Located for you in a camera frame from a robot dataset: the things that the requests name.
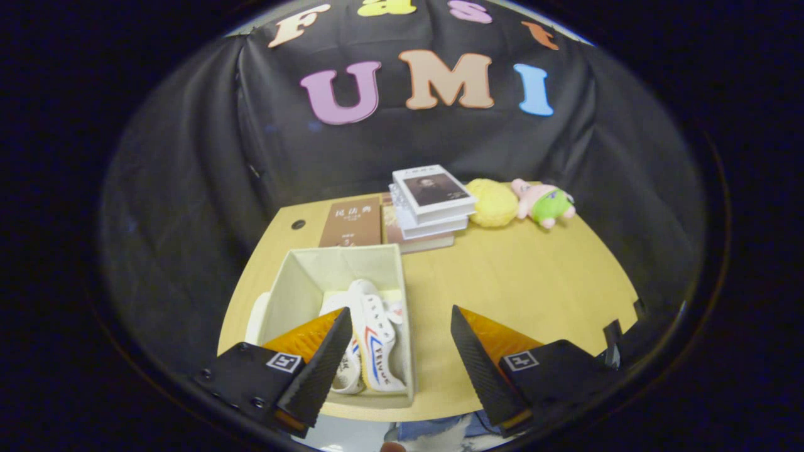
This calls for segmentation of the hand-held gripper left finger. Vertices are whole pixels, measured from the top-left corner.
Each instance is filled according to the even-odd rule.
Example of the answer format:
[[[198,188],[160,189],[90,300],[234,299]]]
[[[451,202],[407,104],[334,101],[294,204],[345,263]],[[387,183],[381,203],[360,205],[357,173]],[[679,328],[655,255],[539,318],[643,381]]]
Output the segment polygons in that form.
[[[314,427],[353,333],[344,307],[264,345],[240,342],[193,375],[213,401],[304,438]]]

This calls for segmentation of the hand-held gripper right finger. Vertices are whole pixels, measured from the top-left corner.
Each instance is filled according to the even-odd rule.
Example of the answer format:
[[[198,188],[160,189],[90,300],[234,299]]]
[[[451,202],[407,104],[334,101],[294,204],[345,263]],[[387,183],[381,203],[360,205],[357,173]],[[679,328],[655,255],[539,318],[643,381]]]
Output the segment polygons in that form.
[[[464,307],[453,306],[450,331],[488,420],[505,438],[565,423],[620,380],[571,341],[540,343]]]

